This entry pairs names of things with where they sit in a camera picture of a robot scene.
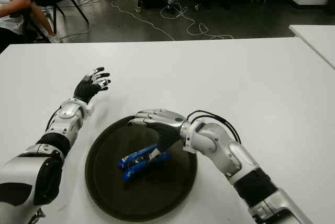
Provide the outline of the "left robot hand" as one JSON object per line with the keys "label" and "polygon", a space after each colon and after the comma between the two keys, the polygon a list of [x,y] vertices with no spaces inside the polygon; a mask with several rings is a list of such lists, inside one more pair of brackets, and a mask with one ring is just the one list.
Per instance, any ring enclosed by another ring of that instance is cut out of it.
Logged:
{"label": "left robot hand", "polygon": [[110,73],[104,71],[104,67],[98,67],[85,74],[76,86],[73,98],[88,104],[97,93],[108,90]]}

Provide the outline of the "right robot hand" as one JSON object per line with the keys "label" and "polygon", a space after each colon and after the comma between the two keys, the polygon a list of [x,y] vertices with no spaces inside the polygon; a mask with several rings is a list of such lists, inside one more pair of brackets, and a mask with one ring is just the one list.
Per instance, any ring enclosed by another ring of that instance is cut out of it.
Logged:
{"label": "right robot hand", "polygon": [[158,146],[149,154],[149,160],[153,160],[175,142],[185,139],[191,124],[176,112],[166,109],[146,109],[136,113],[127,125],[144,126],[158,133]]}

